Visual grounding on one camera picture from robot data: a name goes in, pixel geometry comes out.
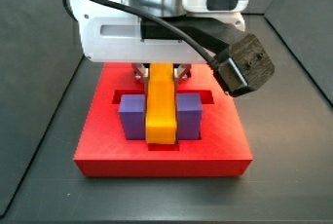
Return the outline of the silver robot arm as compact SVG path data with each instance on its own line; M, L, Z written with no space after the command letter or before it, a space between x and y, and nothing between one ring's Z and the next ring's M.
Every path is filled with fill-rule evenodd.
M84 54L94 62L129 62L134 77L148 80L152 65L173 65L173 76L191 76L191 67L205 59L185 39L158 24L164 20L216 55L215 74L243 87L245 75L229 52L231 40L219 35L245 31L241 12L249 0L108 0L132 8L132 13L90 0L70 0L78 22Z

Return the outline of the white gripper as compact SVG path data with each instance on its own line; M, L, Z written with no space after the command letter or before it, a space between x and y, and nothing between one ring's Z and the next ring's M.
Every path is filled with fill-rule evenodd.
M149 26L138 16L90 0L70 0L80 26L85 55L94 62L130 62L137 81L149 81L144 63L185 63L174 66L174 81L192 77L193 63L207 61L170 31Z

